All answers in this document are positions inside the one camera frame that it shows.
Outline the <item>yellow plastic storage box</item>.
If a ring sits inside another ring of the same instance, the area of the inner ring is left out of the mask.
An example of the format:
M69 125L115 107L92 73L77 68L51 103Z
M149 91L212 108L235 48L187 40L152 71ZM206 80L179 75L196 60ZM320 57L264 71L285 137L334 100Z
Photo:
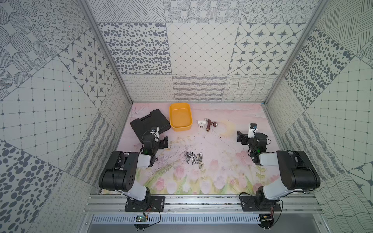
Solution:
M188 103L174 103L170 106L170 125L176 132L191 129L193 120L191 108Z

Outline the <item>pile of silver bits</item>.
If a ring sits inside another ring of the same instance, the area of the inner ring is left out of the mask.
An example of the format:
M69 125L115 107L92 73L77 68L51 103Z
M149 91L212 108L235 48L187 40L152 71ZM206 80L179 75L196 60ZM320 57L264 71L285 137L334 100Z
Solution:
M199 169L203 167L203 154L194 153L192 151L187 151L184 153L184 158L187 164L198 165Z

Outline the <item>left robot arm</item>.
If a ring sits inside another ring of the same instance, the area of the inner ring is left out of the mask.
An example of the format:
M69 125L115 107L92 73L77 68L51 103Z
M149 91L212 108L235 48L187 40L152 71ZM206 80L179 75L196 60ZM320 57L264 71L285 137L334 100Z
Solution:
M136 181L138 168L151 168L157 161L156 153L168 147L168 138L159 138L159 128L152 127L142 136L140 152L114 151L100 177L99 188L118 191L132 201L150 203L150 191Z

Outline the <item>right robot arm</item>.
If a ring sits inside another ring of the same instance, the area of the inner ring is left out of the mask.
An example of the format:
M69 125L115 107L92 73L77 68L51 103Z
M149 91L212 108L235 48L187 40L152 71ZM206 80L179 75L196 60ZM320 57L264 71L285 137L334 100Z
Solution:
M280 177L256 191L257 205L276 202L293 192L311 192L320 187L321 179L304 151L266 152L268 141L263 133L237 132L237 142L248 145L248 155L255 165L279 168Z

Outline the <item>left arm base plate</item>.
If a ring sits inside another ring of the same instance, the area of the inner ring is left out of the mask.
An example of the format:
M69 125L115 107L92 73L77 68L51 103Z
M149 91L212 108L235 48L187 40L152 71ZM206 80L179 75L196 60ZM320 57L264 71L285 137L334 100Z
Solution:
M163 212L165 196L149 196L143 201L128 199L125 212Z

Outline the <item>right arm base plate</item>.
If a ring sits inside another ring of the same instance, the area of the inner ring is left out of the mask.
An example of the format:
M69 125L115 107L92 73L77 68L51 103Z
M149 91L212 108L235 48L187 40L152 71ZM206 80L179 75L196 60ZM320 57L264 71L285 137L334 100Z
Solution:
M256 202L253 196L239 196L241 207L244 212L280 212L281 204L278 201L264 199L261 202Z

